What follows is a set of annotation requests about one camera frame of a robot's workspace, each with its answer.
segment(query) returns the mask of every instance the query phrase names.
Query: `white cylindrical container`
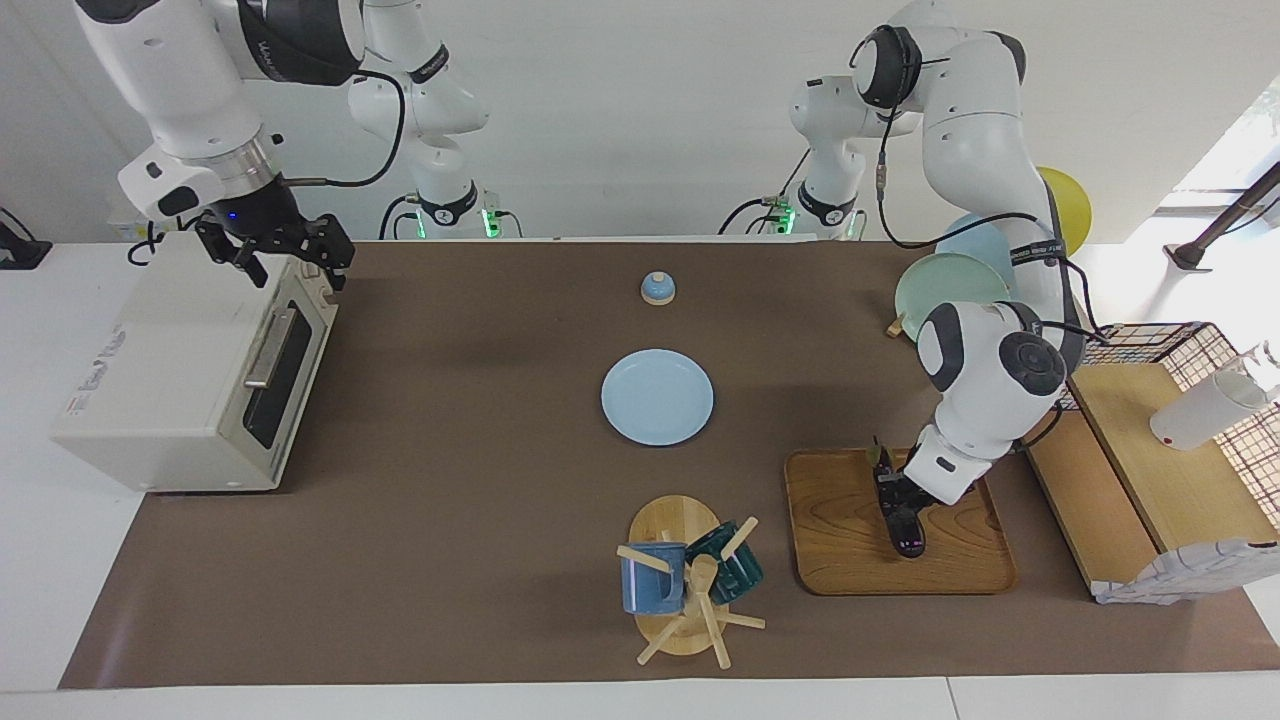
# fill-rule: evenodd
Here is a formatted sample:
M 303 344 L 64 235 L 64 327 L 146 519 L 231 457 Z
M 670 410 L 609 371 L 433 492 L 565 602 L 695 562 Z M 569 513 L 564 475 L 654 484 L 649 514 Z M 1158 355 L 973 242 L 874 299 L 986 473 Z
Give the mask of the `white cylindrical container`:
M 1280 363 L 1271 342 L 1242 352 L 1151 416 L 1169 447 L 1196 450 L 1280 397 Z

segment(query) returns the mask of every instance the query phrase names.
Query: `white toaster oven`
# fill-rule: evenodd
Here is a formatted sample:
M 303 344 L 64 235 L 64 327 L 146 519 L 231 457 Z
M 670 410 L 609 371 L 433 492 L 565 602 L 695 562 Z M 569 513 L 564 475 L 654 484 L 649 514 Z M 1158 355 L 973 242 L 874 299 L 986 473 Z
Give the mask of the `white toaster oven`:
M 168 233 L 52 439 L 142 492 L 279 486 L 338 306 L 314 265 L 261 260 L 259 290 Z

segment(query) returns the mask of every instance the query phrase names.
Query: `brown tabletop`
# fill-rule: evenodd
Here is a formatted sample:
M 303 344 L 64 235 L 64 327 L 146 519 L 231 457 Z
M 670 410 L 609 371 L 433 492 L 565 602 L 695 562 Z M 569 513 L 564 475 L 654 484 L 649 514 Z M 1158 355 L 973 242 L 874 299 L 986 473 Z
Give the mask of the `brown tabletop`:
M 1240 591 L 1098 606 L 1028 465 L 988 475 L 1020 583 L 993 597 L 817 597 L 782 465 L 910 445 L 937 402 L 882 333 L 914 254 L 881 243 L 364 245 L 282 488 L 150 496 L 64 688 L 1162 673 L 1280 667 Z M 669 272 L 675 304 L 639 297 Z M 648 448 L 600 380 L 644 347 L 705 368 L 694 439 Z M 635 662 L 613 548 L 649 500 L 756 515 L 764 632 Z

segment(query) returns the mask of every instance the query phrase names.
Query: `white wall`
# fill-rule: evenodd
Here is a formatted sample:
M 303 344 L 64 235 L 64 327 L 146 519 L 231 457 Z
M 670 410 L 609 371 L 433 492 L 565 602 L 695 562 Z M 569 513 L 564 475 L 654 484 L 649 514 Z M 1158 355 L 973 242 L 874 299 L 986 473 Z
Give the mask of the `white wall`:
M 804 143 L 794 87 L 838 73 L 900 0 L 438 0 L 456 69 L 493 109 L 461 138 L 476 177 L 530 234 L 713 232 L 737 202 L 774 192 Z M 0 0 L 0 202 L 55 240 L 105 237 L 104 186 L 146 143 L 79 35 L 72 0 Z M 1093 196 L 1094 242 L 1119 242 L 1280 73 L 1274 0 L 954 0 L 969 24 L 1029 53 L 1027 136 L 1037 164 Z M 346 92 L 259 85 L 291 174 L 364 177 L 381 143 L 353 127 Z M 864 151 L 872 154 L 874 143 Z M 933 196 L 919 140 L 890 145 L 888 213 L 904 237 L 959 211 Z M 372 188 L 300 190 L 371 236 L 397 169 Z M 861 206 L 870 208 L 870 186 Z

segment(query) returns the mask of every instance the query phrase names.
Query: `dark green mug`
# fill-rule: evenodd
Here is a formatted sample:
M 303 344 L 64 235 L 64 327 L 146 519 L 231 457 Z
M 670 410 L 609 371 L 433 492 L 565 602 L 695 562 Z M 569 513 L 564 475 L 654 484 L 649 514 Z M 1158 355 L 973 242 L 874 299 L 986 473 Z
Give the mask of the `dark green mug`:
M 714 530 L 690 543 L 685 551 L 685 562 L 692 562 L 699 555 L 710 555 L 719 566 L 716 571 L 716 584 L 712 585 L 710 598 L 716 605 L 727 605 L 742 597 L 764 579 L 764 570 L 755 560 L 746 543 L 737 546 L 737 552 L 728 560 L 721 560 L 721 551 L 728 541 L 737 533 L 737 523 L 730 520 L 721 524 Z

